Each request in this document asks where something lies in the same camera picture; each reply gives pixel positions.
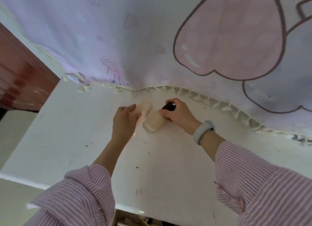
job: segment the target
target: left hand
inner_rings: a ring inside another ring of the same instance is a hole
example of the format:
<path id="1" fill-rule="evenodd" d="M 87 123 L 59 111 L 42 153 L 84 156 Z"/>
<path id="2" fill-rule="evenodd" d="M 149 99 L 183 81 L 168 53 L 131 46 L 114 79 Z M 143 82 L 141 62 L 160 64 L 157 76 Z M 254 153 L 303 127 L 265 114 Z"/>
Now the left hand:
<path id="1" fill-rule="evenodd" d="M 112 140 L 127 144 L 135 132 L 135 127 L 141 113 L 134 114 L 136 104 L 128 107 L 119 107 L 113 118 Z"/>

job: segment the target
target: floor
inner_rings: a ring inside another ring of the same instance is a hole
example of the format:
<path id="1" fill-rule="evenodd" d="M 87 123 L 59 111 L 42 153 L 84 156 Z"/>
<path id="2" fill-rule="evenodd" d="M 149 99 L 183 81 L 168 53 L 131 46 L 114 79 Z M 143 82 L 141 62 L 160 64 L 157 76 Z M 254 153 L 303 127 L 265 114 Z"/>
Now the floor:
<path id="1" fill-rule="evenodd" d="M 0 169 L 31 125 L 36 113 L 20 110 L 6 112 L 0 121 Z M 37 209 L 26 204 L 42 192 L 16 182 L 0 179 L 0 219 L 6 226 L 23 225 Z"/>

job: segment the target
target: right hand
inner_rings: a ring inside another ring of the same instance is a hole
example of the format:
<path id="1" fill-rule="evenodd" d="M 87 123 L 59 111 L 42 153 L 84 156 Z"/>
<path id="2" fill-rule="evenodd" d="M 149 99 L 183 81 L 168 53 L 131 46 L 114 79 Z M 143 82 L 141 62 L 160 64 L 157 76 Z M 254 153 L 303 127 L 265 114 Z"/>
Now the right hand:
<path id="1" fill-rule="evenodd" d="M 173 122 L 175 125 L 184 129 L 190 135 L 193 135 L 195 130 L 202 124 L 198 121 L 185 104 L 178 98 L 172 98 L 166 100 L 166 103 L 172 102 L 176 104 L 174 111 L 169 110 L 159 110 L 159 113 L 166 118 L 167 121 Z"/>

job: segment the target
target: pink striped shirt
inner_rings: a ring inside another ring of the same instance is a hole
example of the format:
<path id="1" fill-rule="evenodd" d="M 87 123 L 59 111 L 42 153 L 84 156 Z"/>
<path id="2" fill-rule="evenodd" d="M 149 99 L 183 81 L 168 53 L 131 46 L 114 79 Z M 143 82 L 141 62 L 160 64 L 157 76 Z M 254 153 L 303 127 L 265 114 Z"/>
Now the pink striped shirt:
<path id="1" fill-rule="evenodd" d="M 312 180 L 272 165 L 227 141 L 216 153 L 217 198 L 240 215 L 240 225 L 312 225 Z M 66 173 L 33 201 L 40 206 L 25 226 L 107 226 L 115 201 L 100 165 Z"/>

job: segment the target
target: wooden door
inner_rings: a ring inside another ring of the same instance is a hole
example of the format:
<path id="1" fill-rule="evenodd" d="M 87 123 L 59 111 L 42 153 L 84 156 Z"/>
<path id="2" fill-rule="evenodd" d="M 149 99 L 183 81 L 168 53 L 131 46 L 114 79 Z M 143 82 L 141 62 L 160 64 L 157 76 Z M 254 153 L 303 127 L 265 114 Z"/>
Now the wooden door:
<path id="1" fill-rule="evenodd" d="M 39 111 L 59 80 L 0 23 L 0 108 Z"/>

